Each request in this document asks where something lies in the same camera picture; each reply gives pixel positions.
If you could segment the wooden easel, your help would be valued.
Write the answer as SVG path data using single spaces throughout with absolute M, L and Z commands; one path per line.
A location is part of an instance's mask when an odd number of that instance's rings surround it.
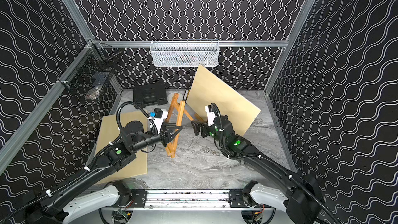
M 171 120 L 172 117 L 172 113 L 174 110 L 177 111 L 177 120 L 176 120 L 176 124 L 177 126 L 180 126 L 182 124 L 182 119 L 185 113 L 185 105 L 186 102 L 184 100 L 181 100 L 178 103 L 178 98 L 179 98 L 179 94 L 178 93 L 174 93 L 173 98 L 171 100 L 171 105 L 169 107 L 169 111 L 168 111 L 168 116 L 166 118 L 166 122 L 169 122 Z M 169 143 L 167 145 L 166 152 L 167 155 L 171 158 L 175 158 L 176 156 L 176 150 L 177 150 L 177 145 L 178 145 L 178 138 L 179 135 L 177 134 L 176 137 L 173 139 L 173 141 L 171 143 Z
M 190 121 L 198 121 L 198 122 L 204 122 L 204 119 L 198 115 L 188 104 L 186 100 L 183 100 L 184 102 L 184 110 L 183 113 L 187 116 L 187 118 Z

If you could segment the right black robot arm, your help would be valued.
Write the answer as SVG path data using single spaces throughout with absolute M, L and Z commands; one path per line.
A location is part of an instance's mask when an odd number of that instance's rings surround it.
M 242 162 L 271 180 L 275 189 L 251 181 L 246 187 L 248 205 L 267 205 L 284 211 L 296 224 L 322 223 L 324 211 L 333 221 L 340 221 L 325 206 L 317 180 L 309 175 L 293 172 L 262 153 L 252 142 L 238 135 L 228 116 L 222 115 L 215 103 L 205 107 L 207 121 L 192 121 L 196 136 L 213 138 L 220 152 L 229 160 Z

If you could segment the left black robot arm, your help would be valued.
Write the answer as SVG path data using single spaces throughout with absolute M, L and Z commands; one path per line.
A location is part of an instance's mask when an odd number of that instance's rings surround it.
M 130 121 L 126 125 L 122 125 L 120 115 L 122 109 L 127 105 L 135 106 L 144 114 L 150 123 L 150 134 L 144 132 L 143 123 L 140 121 Z M 132 101 L 122 103 L 116 111 L 116 122 L 120 134 L 114 141 L 102 148 L 89 165 L 71 179 L 50 188 L 46 193 L 35 196 L 24 206 L 4 217 L 1 223 L 6 223 L 19 212 L 25 212 L 26 219 L 31 218 L 36 222 L 60 223 L 66 220 L 71 214 L 64 207 L 84 190 L 123 169 L 136 158 L 138 151 L 144 151 L 145 148 L 155 146 L 157 143 L 167 146 L 174 140 L 182 127 L 164 122 L 161 122 L 160 126 L 156 126 L 155 120 L 160 116 L 159 109 L 153 113 L 147 113 Z

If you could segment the white tape roll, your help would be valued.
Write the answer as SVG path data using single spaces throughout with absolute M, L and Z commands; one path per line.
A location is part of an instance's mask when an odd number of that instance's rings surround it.
M 178 103 L 178 104 L 180 103 L 181 97 L 182 97 L 181 93 L 179 93 L 179 92 L 171 92 L 171 93 L 169 93 L 168 96 L 167 96 L 167 100 L 168 100 L 168 102 L 169 102 L 170 104 L 172 103 L 173 98 L 174 98 L 174 96 L 175 96 L 176 93 L 177 93 L 177 103 Z

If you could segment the black plastic tool case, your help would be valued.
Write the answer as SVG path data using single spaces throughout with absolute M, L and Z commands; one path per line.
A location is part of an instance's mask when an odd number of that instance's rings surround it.
M 133 102 L 144 108 L 149 105 L 165 105 L 168 103 L 164 83 L 137 86 L 133 90 Z

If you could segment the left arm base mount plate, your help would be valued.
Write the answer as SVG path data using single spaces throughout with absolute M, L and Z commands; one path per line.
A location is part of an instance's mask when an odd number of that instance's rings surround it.
M 133 190 L 130 193 L 127 203 L 122 205 L 122 208 L 143 208 L 145 207 L 148 192 L 143 189 Z

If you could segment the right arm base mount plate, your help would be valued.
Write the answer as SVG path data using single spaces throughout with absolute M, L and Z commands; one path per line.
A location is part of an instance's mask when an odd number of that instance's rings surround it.
M 249 208 L 250 195 L 247 190 L 230 190 L 228 199 L 230 208 Z

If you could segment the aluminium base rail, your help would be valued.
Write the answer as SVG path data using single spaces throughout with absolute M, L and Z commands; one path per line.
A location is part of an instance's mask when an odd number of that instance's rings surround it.
M 122 208 L 127 203 L 131 191 L 121 193 L 116 186 L 108 186 L 88 195 L 70 201 L 64 209 L 71 214 L 62 224 L 68 224 L 84 215 L 104 207 L 115 209 L 127 217 L 131 211 L 261 211 L 273 208 L 267 205 L 251 205 L 249 208 L 230 208 L 230 190 L 147 190 L 147 200 L 143 208 Z

